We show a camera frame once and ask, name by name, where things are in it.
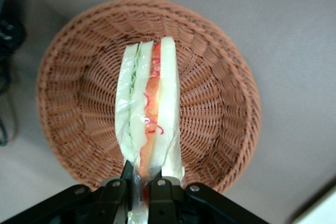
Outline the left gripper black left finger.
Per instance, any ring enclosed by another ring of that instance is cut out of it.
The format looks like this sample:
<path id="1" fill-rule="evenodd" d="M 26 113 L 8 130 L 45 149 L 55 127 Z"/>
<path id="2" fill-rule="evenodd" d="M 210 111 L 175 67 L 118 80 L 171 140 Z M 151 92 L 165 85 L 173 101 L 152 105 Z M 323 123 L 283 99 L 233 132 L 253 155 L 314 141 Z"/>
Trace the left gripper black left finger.
<path id="1" fill-rule="evenodd" d="M 127 223 L 132 178 L 127 161 L 120 177 L 108 178 L 97 190 L 71 186 L 3 223 Z"/>

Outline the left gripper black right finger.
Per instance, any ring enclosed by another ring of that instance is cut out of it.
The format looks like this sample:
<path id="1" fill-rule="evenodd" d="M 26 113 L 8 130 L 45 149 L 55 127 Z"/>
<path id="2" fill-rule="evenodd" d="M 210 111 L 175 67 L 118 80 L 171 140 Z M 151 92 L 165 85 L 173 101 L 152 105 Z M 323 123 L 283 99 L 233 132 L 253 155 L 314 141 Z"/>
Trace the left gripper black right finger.
<path id="1" fill-rule="evenodd" d="M 173 183 L 161 175 L 151 182 L 148 223 L 267 222 L 205 184 Z"/>

